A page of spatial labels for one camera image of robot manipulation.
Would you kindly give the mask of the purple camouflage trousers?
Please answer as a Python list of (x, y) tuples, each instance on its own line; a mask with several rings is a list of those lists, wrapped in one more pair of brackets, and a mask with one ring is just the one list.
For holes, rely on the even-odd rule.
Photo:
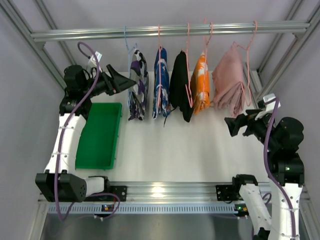
[(138, 119), (143, 121), (146, 114), (149, 92), (149, 72), (147, 61), (138, 48), (134, 49), (130, 64), (129, 78), (135, 81), (136, 84), (128, 90), (128, 120)]

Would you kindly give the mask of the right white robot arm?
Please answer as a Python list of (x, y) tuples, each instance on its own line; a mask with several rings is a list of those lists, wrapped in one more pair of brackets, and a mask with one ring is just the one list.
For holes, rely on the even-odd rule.
[(245, 202), (254, 240), (298, 240), (299, 204), (305, 183), (305, 168), (297, 151), (304, 139), (304, 126), (293, 117), (284, 117), (276, 126), (268, 126), (272, 115), (268, 113), (256, 118), (259, 113), (260, 110), (247, 110), (245, 114), (236, 118), (226, 117), (224, 121), (232, 137), (245, 127), (243, 136), (253, 135), (263, 144), (272, 211), (268, 211), (253, 175), (234, 176), (233, 194)]

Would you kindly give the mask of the light blue hanger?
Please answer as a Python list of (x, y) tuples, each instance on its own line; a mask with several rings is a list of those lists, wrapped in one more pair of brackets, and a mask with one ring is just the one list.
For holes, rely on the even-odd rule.
[[(128, 40), (127, 40), (127, 27), (124, 26), (123, 27), (123, 33), (124, 33), (124, 40), (125, 40), (125, 45), (126, 45), (126, 49), (127, 49), (127, 72), (128, 72), (128, 77), (130, 77), (130, 71), (131, 71), (131, 53), (132, 51), (134, 51), (138, 45), (137, 43), (135, 43), (133, 45), (133, 47), (129, 47), (128, 45)], [(128, 90), (128, 95), (127, 95), (127, 107), (129, 108), (130, 107), (130, 101), (131, 101), (131, 90), (129, 89)]]

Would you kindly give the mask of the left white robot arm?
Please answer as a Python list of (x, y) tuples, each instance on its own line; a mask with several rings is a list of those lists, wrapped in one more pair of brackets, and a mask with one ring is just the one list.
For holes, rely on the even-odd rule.
[(107, 72), (96, 68), (90, 77), (80, 65), (64, 70), (64, 97), (59, 105), (59, 126), (53, 152), (43, 173), (35, 177), (35, 184), (48, 202), (81, 203), (87, 197), (106, 193), (110, 182), (106, 176), (76, 176), (76, 156), (82, 132), (90, 116), (92, 97), (112, 96), (136, 83), (118, 73), (110, 64)]

